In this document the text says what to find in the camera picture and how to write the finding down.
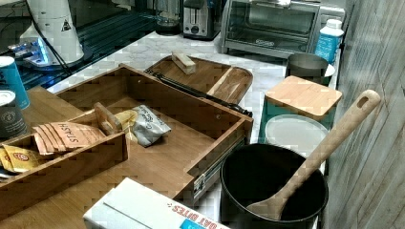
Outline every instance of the white jar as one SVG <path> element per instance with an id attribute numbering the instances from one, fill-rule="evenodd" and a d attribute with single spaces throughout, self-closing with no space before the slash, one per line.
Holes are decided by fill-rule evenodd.
<path id="1" fill-rule="evenodd" d="M 337 49 L 342 39 L 342 22 L 336 19 L 329 19 L 327 26 L 322 28 L 316 44 L 315 54 L 325 58 L 333 65 Z"/>

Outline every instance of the toaster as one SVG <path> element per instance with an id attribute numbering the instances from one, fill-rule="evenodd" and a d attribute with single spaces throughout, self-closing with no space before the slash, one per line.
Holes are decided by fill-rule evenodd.
<path id="1" fill-rule="evenodd" d="M 223 9 L 222 0 L 185 0 L 183 37 L 213 40 L 221 30 Z"/>

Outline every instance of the appliance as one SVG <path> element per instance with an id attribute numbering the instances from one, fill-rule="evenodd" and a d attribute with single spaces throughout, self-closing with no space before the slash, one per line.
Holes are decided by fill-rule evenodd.
<path id="1" fill-rule="evenodd" d="M 20 43 L 9 46 L 16 58 L 38 70 L 72 66 L 84 56 L 73 25 L 68 0 L 27 0 L 32 25 L 20 36 Z"/>
<path id="2" fill-rule="evenodd" d="M 185 0 L 183 37 L 213 40 L 221 30 L 223 8 L 222 0 Z"/>
<path id="3" fill-rule="evenodd" d="M 228 0 L 221 52 L 229 49 L 281 58 L 314 52 L 328 19 L 345 20 L 346 1 Z"/>
<path id="4" fill-rule="evenodd" d="M 181 33 L 181 1 L 154 0 L 156 4 L 156 32 L 160 35 L 176 35 Z"/>

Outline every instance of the toaster oven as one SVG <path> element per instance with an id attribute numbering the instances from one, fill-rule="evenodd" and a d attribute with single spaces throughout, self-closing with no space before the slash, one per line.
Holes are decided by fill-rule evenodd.
<path id="1" fill-rule="evenodd" d="M 314 52 L 328 19 L 345 20 L 335 5 L 289 0 L 228 0 L 221 27 L 221 51 L 229 49 L 288 58 Z"/>

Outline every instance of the wooden lid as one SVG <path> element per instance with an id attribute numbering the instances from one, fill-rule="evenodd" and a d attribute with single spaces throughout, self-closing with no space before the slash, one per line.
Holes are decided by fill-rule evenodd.
<path id="1" fill-rule="evenodd" d="M 266 99 L 299 115 L 321 120 L 342 93 L 296 76 L 289 76 L 266 92 Z"/>

